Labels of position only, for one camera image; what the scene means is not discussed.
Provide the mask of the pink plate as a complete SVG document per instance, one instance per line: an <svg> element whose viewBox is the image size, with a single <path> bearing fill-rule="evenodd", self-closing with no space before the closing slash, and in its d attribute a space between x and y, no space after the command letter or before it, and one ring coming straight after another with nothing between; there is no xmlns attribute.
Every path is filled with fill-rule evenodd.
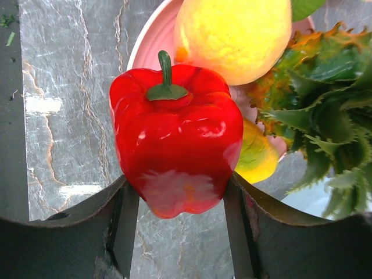
<svg viewBox="0 0 372 279"><path fill-rule="evenodd" d="M128 70L132 68L160 70L158 52L161 50L165 50L173 57L173 32L177 13L182 3L182 0L163 1L155 9L134 44L127 65ZM254 122L257 110L251 107L251 99L245 95L251 87L252 84L231 86L230 94L243 117Z"/></svg>

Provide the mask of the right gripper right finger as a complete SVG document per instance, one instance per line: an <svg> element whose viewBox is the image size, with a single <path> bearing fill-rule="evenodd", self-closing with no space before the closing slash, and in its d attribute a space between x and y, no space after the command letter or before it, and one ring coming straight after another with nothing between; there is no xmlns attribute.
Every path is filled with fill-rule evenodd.
<svg viewBox="0 0 372 279"><path fill-rule="evenodd" d="M224 208L235 278L370 278L371 213L294 209L233 174Z"/></svg>

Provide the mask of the fake mango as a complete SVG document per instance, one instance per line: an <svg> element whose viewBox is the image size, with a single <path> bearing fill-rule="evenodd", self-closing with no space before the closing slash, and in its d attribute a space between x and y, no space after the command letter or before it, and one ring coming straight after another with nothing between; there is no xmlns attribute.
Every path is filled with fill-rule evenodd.
<svg viewBox="0 0 372 279"><path fill-rule="evenodd" d="M278 152L254 123L243 119L242 149L235 171L250 184L269 178L278 165Z"/></svg>

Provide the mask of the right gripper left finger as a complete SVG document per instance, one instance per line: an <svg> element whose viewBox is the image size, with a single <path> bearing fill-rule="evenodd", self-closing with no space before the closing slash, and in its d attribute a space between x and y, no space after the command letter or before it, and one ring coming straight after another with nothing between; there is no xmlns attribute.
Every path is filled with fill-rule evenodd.
<svg viewBox="0 0 372 279"><path fill-rule="evenodd" d="M120 177L44 221L1 218L1 278L129 278L138 204Z"/></svg>

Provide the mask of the fake peach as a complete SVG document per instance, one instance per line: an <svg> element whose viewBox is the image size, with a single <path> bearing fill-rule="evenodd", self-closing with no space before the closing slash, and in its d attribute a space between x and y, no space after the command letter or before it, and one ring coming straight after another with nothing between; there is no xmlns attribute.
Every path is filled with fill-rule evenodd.
<svg viewBox="0 0 372 279"><path fill-rule="evenodd" d="M275 65L291 33L287 0L184 1L174 27L174 61L243 85Z"/></svg>

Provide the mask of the fake red pepper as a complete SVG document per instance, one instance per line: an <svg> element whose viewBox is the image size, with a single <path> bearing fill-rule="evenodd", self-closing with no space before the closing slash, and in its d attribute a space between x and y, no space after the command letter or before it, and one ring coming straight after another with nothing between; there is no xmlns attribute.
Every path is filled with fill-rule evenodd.
<svg viewBox="0 0 372 279"><path fill-rule="evenodd" d="M216 72L172 65L131 69L109 90L117 157L122 172L162 219L203 213L223 198L238 163L243 119Z"/></svg>

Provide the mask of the fake pineapple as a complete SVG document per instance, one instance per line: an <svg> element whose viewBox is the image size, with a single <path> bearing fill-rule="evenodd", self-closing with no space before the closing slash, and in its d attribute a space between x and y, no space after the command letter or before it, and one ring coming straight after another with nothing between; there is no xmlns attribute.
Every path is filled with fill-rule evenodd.
<svg viewBox="0 0 372 279"><path fill-rule="evenodd" d="M282 57L247 91L267 135L302 152L298 191L330 170L323 217L367 210L371 195L371 31L339 22L328 31L296 32Z"/></svg>

